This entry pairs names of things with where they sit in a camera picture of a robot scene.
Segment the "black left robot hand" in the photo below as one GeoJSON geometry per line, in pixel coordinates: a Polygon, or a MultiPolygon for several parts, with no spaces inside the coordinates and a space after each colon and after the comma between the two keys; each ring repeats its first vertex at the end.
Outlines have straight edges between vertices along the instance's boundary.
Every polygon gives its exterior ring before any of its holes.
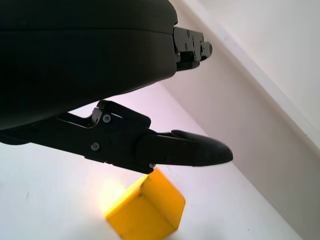
{"type": "Polygon", "coordinates": [[[197,68],[212,54],[167,0],[3,0],[0,141],[33,143],[131,171],[232,161],[224,143],[110,101],[197,68]]]}

